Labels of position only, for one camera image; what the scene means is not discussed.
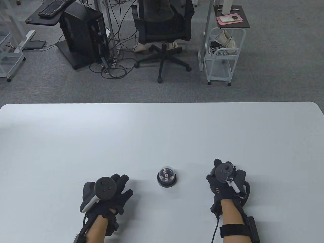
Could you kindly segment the person's right hand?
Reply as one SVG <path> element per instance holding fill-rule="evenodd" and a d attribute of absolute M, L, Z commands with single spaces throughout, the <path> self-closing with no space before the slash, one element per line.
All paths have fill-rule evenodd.
<path fill-rule="evenodd" d="M 222 199 L 232 199 L 234 204 L 241 209 L 250 195 L 250 185 L 245 181 L 246 171 L 236 169 L 229 161 L 214 160 L 214 168 L 206 179 L 214 193 L 214 203 L 210 208 L 217 219 L 222 215 Z"/>

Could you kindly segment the person's left hand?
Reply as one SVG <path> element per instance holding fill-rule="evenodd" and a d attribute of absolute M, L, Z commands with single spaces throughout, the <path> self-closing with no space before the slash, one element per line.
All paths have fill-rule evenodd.
<path fill-rule="evenodd" d="M 116 215 L 124 213 L 126 202 L 133 196 L 133 190 L 123 192 L 129 177 L 114 174 L 111 177 L 101 177 L 96 182 L 87 182 L 83 187 L 80 212 L 90 220 L 88 228 L 93 225 L 97 216 L 108 219 L 106 236 L 111 236 L 119 227 Z"/>

